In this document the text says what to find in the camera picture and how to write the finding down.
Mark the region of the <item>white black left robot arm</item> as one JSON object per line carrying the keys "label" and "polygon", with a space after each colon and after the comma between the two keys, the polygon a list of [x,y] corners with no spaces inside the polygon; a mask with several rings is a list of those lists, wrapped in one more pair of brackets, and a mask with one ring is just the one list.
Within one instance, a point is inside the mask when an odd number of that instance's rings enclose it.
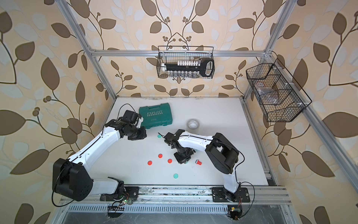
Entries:
{"label": "white black left robot arm", "polygon": [[115,202],[127,200],[129,194],[122,180],[114,177],[93,179],[89,171],[100,156],[118,140],[124,137],[130,141],[145,139],[146,130],[141,125],[143,120],[135,110],[127,110],[123,116],[107,122],[98,136],[84,148],[68,159],[58,159],[53,165],[52,193],[77,202],[92,195],[102,195]]}

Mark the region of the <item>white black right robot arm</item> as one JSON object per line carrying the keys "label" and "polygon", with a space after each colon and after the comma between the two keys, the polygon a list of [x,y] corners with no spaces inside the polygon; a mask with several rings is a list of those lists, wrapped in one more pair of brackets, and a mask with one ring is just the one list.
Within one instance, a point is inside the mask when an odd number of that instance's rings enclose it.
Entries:
{"label": "white black right robot arm", "polygon": [[239,162],[241,152],[223,134],[202,136],[179,129],[176,133],[167,133],[163,138],[168,146],[177,150],[174,157],[179,164],[187,163],[196,151],[203,151],[223,174],[223,187],[212,188],[213,202],[241,204],[254,201],[237,178],[236,168],[242,164]]}

